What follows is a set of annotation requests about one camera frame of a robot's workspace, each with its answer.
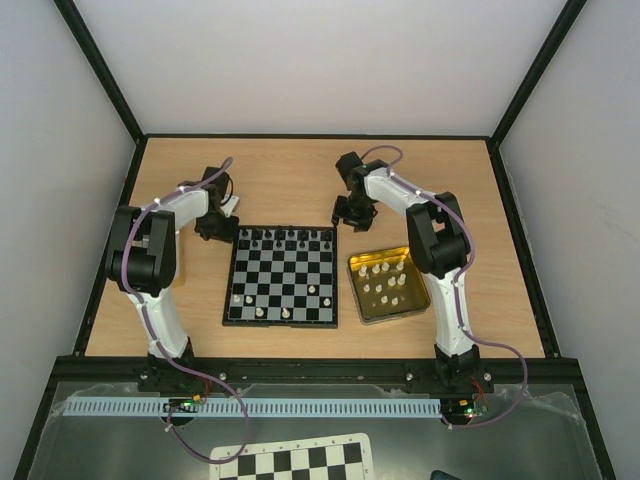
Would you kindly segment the gold tin with pieces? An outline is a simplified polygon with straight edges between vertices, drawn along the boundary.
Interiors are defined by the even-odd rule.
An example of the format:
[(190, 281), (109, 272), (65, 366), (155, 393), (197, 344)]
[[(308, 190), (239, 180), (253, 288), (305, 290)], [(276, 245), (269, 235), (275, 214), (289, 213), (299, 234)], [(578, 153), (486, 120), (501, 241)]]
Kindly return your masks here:
[(352, 255), (347, 271), (364, 325), (419, 315), (431, 305), (423, 274), (408, 246)]

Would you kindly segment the black silver chess board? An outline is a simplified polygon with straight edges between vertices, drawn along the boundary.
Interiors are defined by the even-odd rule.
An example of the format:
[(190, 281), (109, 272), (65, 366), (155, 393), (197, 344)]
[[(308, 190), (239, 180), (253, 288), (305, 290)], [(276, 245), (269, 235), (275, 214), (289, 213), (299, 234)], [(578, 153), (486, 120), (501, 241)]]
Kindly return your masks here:
[[(334, 227), (245, 225), (233, 241), (222, 324), (338, 326), (337, 231)], [(309, 294), (309, 285), (316, 291)], [(239, 295), (240, 303), (233, 302)], [(245, 296), (253, 304), (245, 304)], [(331, 304), (322, 302), (329, 298)], [(255, 309), (264, 310), (257, 318)], [(282, 309), (290, 311), (282, 318)]]

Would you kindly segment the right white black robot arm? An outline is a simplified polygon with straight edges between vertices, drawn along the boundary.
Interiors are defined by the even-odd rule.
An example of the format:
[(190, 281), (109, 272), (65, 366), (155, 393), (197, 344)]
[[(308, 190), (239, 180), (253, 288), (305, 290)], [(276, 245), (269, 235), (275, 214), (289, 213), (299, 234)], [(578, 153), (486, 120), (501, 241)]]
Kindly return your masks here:
[(423, 190), (392, 171), (382, 160), (365, 163), (355, 152), (342, 155), (335, 168), (348, 194), (334, 204), (332, 223), (367, 231), (382, 203), (405, 217), (409, 253), (431, 294), (436, 318), (435, 372), (438, 384), (455, 392), (480, 365), (472, 338), (465, 276), (475, 246), (455, 195)]

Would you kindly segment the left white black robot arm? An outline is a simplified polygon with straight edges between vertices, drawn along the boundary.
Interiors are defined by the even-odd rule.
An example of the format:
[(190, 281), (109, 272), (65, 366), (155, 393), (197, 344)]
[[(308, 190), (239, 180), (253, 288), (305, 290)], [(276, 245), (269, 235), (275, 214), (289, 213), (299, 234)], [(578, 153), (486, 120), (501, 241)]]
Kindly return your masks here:
[(172, 284), (180, 276), (179, 233), (187, 224), (205, 241), (232, 243), (239, 231), (234, 211), (239, 197), (228, 174), (233, 159), (205, 169), (200, 181), (185, 181), (144, 207), (121, 206), (111, 226), (106, 254), (107, 277), (134, 304), (144, 325), (148, 353), (206, 386), (222, 380), (185, 364), (190, 338), (179, 320)]

